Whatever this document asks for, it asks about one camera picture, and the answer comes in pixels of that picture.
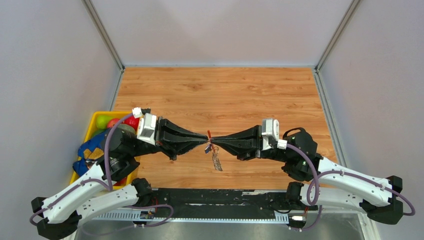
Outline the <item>blue tag key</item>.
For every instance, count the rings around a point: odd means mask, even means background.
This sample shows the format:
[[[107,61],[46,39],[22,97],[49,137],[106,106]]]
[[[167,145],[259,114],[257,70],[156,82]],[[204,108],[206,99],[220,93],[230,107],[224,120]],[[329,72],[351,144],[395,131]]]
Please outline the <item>blue tag key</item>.
[[[204,149],[205,154],[208,154],[212,150],[212,148],[213,148],[212,145],[211,144],[208,144],[206,146],[206,148]]]

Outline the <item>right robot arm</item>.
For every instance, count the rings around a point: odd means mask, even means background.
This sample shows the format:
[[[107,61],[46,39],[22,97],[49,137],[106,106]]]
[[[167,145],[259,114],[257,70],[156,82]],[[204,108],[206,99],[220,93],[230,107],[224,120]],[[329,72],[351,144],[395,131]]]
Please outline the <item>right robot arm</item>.
[[[276,122],[264,122],[210,141],[241,161],[282,162],[282,170],[292,178],[285,194],[292,209],[301,205],[352,209],[386,225],[395,225],[404,216],[400,177],[379,178],[351,170],[319,154],[318,144],[304,128],[292,128],[278,137],[277,127]]]

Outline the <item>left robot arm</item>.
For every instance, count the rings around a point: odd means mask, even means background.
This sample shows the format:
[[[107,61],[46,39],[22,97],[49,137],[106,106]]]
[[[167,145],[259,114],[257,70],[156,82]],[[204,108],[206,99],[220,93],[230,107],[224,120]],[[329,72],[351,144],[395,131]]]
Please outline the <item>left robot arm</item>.
[[[136,157],[163,153],[171,160],[205,144],[208,137],[184,129],[166,118],[146,113],[136,130],[116,126],[105,132],[101,142],[104,154],[75,182],[51,197],[36,197],[31,201],[30,220],[40,236],[60,240],[87,221],[122,207],[148,207],[153,190],[145,178],[135,178],[125,187],[114,190],[114,184],[136,170]]]

